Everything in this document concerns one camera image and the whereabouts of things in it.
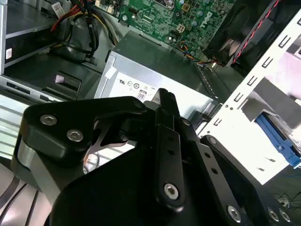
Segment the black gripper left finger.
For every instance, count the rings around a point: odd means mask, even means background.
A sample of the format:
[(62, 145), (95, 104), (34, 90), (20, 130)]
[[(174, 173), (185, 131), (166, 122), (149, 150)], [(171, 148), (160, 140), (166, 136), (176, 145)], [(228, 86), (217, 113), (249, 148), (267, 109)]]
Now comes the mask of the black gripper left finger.
[(33, 179), (54, 205), (73, 181), (130, 150), (181, 146), (174, 94), (159, 89), (153, 103), (156, 109), (110, 97), (28, 107), (14, 152), (18, 175)]

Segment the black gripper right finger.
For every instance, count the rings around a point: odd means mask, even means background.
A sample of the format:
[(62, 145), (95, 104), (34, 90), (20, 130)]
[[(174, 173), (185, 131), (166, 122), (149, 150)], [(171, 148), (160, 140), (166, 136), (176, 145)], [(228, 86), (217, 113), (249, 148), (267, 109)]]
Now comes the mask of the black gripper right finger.
[(175, 115), (184, 158), (185, 206), (177, 226), (292, 226), (293, 218), (259, 181), (211, 135), (198, 138)]

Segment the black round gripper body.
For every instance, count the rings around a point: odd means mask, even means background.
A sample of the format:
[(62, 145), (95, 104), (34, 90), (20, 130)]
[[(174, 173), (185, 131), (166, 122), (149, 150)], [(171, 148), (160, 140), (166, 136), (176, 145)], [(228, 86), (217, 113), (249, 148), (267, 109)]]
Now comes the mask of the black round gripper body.
[(52, 226), (223, 226), (225, 214), (184, 146), (141, 146), (69, 184)]

